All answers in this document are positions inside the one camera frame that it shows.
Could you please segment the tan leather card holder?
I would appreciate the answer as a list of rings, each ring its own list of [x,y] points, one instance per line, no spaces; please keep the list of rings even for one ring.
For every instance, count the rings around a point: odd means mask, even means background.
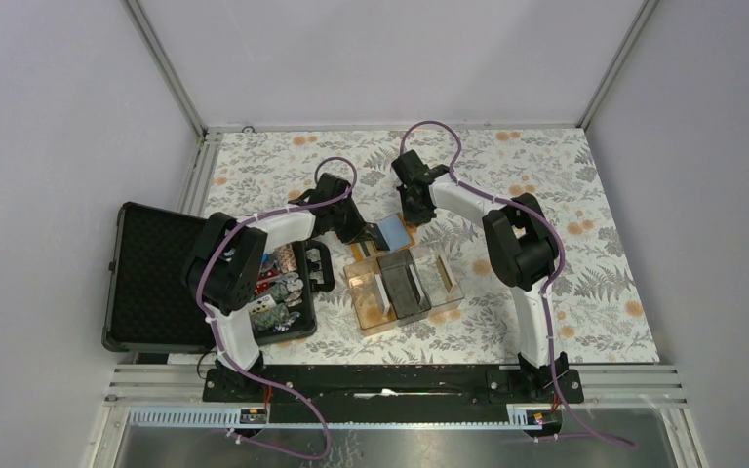
[[[353,257],[358,261],[408,249],[415,245],[414,230],[405,223],[401,214],[391,214],[378,221],[370,233],[371,239],[350,246]]]

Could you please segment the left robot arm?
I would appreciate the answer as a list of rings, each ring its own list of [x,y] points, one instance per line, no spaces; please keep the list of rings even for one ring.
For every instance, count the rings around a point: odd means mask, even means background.
[[[386,246],[376,224],[364,220],[351,191],[351,182],[322,174],[314,188],[282,208],[243,218],[217,212],[205,220],[181,282],[205,314],[217,358],[231,369],[226,388],[239,400],[254,399],[263,387],[261,371],[253,368],[260,350],[247,310],[255,297],[263,256],[328,232],[344,244],[371,241]]]

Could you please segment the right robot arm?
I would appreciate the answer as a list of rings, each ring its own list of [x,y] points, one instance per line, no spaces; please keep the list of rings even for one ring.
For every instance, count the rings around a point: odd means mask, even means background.
[[[415,151],[401,154],[391,167],[399,179],[397,190],[407,224],[427,224],[445,210],[483,229],[492,270],[513,294],[521,332],[519,355],[530,367],[520,376],[522,392],[536,402],[547,400],[560,383],[551,367],[567,364],[549,313],[551,279],[562,248],[546,226],[537,200],[532,195],[492,196],[454,180],[443,165],[428,166]]]

